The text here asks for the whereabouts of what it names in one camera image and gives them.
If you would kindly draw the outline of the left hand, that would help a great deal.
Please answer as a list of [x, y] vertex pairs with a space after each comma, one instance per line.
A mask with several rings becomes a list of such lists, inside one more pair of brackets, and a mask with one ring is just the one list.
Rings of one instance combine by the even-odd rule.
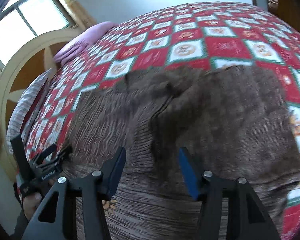
[[23, 212], [28, 221], [31, 220], [32, 216], [36, 212], [38, 206], [41, 204], [44, 197], [44, 194], [41, 194], [40, 192], [35, 192], [32, 195], [23, 198]]

